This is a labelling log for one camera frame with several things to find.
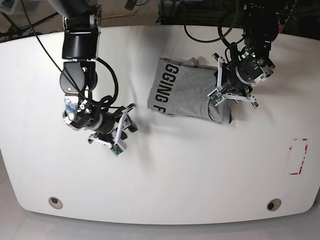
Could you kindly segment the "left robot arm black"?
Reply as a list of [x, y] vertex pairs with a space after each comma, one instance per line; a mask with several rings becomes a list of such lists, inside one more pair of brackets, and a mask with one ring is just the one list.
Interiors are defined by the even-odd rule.
[[258, 107], [253, 88], [273, 74], [275, 65], [269, 58], [272, 42], [279, 34], [278, 16], [274, 8], [257, 0], [244, 5], [242, 50], [237, 42], [228, 42], [225, 56], [214, 54], [217, 60], [215, 89], [208, 94], [215, 106], [225, 100], [249, 102]]

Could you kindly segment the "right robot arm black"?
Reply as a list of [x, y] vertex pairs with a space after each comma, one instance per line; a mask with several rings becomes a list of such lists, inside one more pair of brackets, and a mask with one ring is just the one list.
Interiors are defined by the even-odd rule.
[[[60, 87], [64, 92], [63, 120], [74, 130], [90, 130], [89, 143], [107, 146], [116, 155], [126, 150], [125, 130], [138, 130], [128, 113], [132, 103], [116, 107], [119, 82], [112, 67], [98, 57], [101, 35], [102, 7], [86, 0], [51, 0], [50, 5], [62, 16], [64, 40], [62, 45], [63, 68]], [[96, 63], [106, 67], [114, 83], [113, 95], [94, 100], [92, 92], [97, 86]]]

